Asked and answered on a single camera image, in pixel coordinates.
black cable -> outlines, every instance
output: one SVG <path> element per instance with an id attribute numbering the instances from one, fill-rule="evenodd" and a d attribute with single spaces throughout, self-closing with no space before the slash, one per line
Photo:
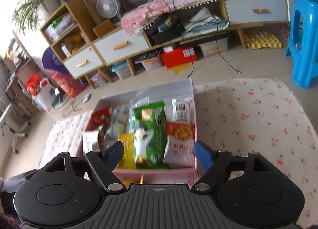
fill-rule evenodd
<path id="1" fill-rule="evenodd" d="M 216 42 L 216 45 L 217 45 L 217 31 L 216 31 L 216 33 L 215 33 L 215 42 Z M 223 60 L 225 60 L 225 61 L 231 66 L 231 68 L 232 68 L 233 70 L 235 70 L 238 74 L 241 74 L 241 73 L 242 73 L 241 71 L 235 69 L 235 68 L 221 55 L 221 53 L 220 53 L 220 51 L 219 51 L 219 49 L 218 49 L 218 46 L 217 46 L 217 52 L 218 52 L 218 54 L 220 55 L 220 57 L 221 57 Z"/>
<path id="2" fill-rule="evenodd" d="M 80 108 L 80 109 L 76 109 L 76 107 L 79 106 L 79 103 L 78 103 L 77 105 L 75 105 L 75 104 L 74 104 L 75 101 L 76 101 L 76 97 L 74 97 L 73 99 L 70 100 L 70 105 L 69 105 L 68 107 L 64 108 L 64 110 L 62 111 L 62 117 L 63 117 L 63 118 L 66 118 L 66 117 L 69 116 L 72 112 L 77 112 L 77 111 L 81 111 L 81 110 L 82 110 L 81 108 Z M 69 107 L 72 107 L 72 110 L 69 111 L 66 115 L 64 115 L 63 113 L 64 113 L 67 109 L 69 109 Z"/>
<path id="3" fill-rule="evenodd" d="M 174 0 L 172 0 L 172 4 L 173 4 L 173 8 L 174 8 L 174 10 L 175 10 L 175 13 L 176 13 L 176 15 L 178 16 L 178 14 L 177 14 L 177 12 L 176 12 L 176 9 L 175 9 L 175 2 L 174 2 Z M 216 46 L 217 46 L 217 53 L 220 55 L 220 57 L 221 57 L 224 61 L 226 61 L 226 62 L 230 65 L 230 67 L 231 67 L 233 70 L 235 70 L 238 74 L 241 74 L 241 73 L 242 73 L 241 71 L 235 69 L 235 68 L 228 62 L 228 60 L 226 60 L 226 59 L 221 55 L 221 53 L 220 53 L 220 51 L 219 51 L 219 49 L 218 49 L 218 45 L 217 45 L 217 32 L 218 32 L 219 24 L 218 24 L 217 22 L 207 22 L 207 21 L 203 21 L 203 20 L 202 20 L 202 21 L 200 21 L 200 20 L 199 20 L 199 21 L 194 21 L 194 22 L 191 22 L 191 21 L 184 21 L 184 22 L 187 22 L 187 23 L 203 22 L 203 23 L 209 23 L 209 24 L 216 23 L 216 24 L 217 24 L 217 30 L 216 30 L 216 34 L 215 34 L 215 41 L 216 41 Z M 183 40 L 184 44 L 186 45 L 186 47 L 189 48 L 189 46 L 187 45 L 186 41 L 184 40 L 184 38 L 183 38 L 183 36 L 182 36 L 182 29 L 180 28 L 180 30 L 181 30 L 180 35 L 181 35 L 181 37 L 182 37 L 182 40 Z M 194 71 L 194 66 L 193 66 L 192 58 L 191 58 L 191 62 L 192 62 L 192 71 L 191 71 L 191 73 L 187 76 L 187 78 L 189 78 L 189 77 L 192 75 L 193 71 Z"/>
<path id="4" fill-rule="evenodd" d="M 174 1 L 174 0 L 172 0 L 172 4 L 173 4 L 173 8 L 174 8 L 175 13 L 176 13 L 177 10 L 175 9 L 175 1 Z M 182 28 L 180 27 L 179 24 L 178 24 L 178 27 L 179 27 L 179 29 L 180 29 L 180 36 L 181 36 L 181 38 L 182 38 L 182 40 L 183 40 L 183 43 L 184 43 L 184 44 L 186 45 L 186 47 L 188 48 L 189 56 L 190 56 L 190 58 L 191 58 L 192 71 L 191 71 L 191 73 L 187 76 L 187 78 L 189 78 L 189 77 L 193 74 L 193 72 L 194 72 L 193 60 L 192 60 L 192 57 L 191 57 L 191 52 L 190 52 L 189 46 L 187 45 L 185 39 L 184 39 L 183 36 L 182 36 Z M 194 49 L 193 49 L 193 52 L 194 52 L 194 55 L 195 55 L 196 59 L 198 59 L 198 58 L 197 58 L 197 54 L 196 54 L 196 52 L 195 52 Z"/>

green snack bag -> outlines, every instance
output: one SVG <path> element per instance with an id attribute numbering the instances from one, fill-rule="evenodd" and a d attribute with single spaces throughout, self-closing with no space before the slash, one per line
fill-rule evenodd
<path id="1" fill-rule="evenodd" d="M 164 102 L 145 104 L 134 109 L 134 161 L 136 169 L 165 169 L 166 115 Z"/>

white floor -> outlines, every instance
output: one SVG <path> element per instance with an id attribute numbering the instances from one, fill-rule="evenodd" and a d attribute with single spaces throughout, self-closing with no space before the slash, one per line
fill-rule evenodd
<path id="1" fill-rule="evenodd" d="M 293 60 L 291 57 L 285 57 L 285 49 L 249 50 L 243 49 L 238 43 L 235 45 L 236 46 L 231 48 L 228 52 L 223 53 L 223 57 L 226 58 L 233 67 L 240 70 L 242 72 L 241 74 L 231 69 L 219 55 L 201 58 L 194 62 L 194 72 L 191 75 L 194 85 L 238 77 L 278 78 L 298 97 L 307 116 L 311 119 L 314 128 L 317 130 L 318 108 L 315 107 L 315 102 L 318 98 L 318 83 L 314 83 L 310 89 L 302 89 L 292 82 L 291 71 L 293 69 Z M 173 71 L 167 71 L 166 68 L 163 67 L 150 72 L 140 72 L 135 77 L 117 80 L 112 84 L 108 83 L 95 90 L 88 87 L 77 97 L 76 102 L 79 103 L 77 108 L 81 110 L 71 115 L 93 109 L 98 99 L 102 96 L 186 78 L 190 74 L 191 69 L 192 68 L 185 68 L 176 76 Z M 92 97 L 89 102 L 83 104 L 81 100 L 87 93 L 92 93 Z M 36 167 L 53 123 L 63 119 L 61 112 L 64 109 L 65 107 L 49 114 L 40 112 L 32 119 L 29 137 L 23 141 L 19 154 L 9 154 L 5 167 L 2 169 L 4 172 L 0 176 L 6 179 Z"/>

pink box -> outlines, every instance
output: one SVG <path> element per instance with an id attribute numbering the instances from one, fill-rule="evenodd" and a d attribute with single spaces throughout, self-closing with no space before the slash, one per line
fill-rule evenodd
<path id="1" fill-rule="evenodd" d="M 105 96 L 101 98 L 94 111 L 96 112 L 108 105 L 112 108 L 118 107 L 124 104 L 130 105 L 131 102 L 135 103 L 145 97 L 149 97 L 149 101 L 165 101 L 165 109 L 169 108 L 169 103 L 173 98 L 191 98 L 191 123 L 195 125 L 195 141 L 197 141 L 197 120 L 196 120 L 196 110 L 193 92 L 192 79 L 183 79 L 174 82 L 168 82 L 165 84 L 155 85 L 148 88 L 142 88 L 137 90 L 132 90 L 120 94 L 115 94 L 111 96 Z M 115 169 L 113 173 L 119 178 L 126 178 L 131 180 L 138 180 L 143 176 L 143 180 L 147 183 L 153 178 L 183 178 L 183 177 L 198 177 L 198 162 L 195 161 L 195 166 L 190 168 L 179 168 L 179 169 L 167 169 L 167 170 L 127 170 L 127 169 Z"/>

egg tray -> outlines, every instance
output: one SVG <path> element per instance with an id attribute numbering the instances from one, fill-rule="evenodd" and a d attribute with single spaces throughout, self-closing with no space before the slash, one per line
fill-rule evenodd
<path id="1" fill-rule="evenodd" d="M 250 49 L 281 48 L 281 42 L 265 30 L 249 30 L 244 32 L 244 38 Z"/>

